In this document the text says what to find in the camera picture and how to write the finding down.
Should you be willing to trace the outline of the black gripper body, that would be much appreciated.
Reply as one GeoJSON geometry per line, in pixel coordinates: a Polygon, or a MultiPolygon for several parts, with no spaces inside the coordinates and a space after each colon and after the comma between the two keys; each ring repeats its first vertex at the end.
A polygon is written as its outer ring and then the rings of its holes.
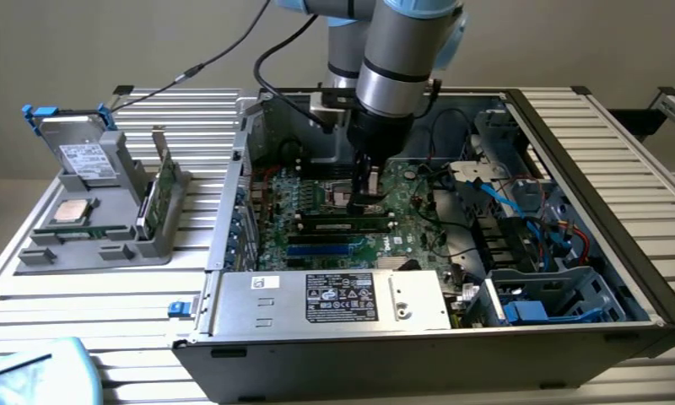
{"type": "Polygon", "coordinates": [[[371,165],[385,165],[389,158],[403,152],[414,121],[413,114],[389,117],[367,110],[351,111],[348,141],[371,165]]]}

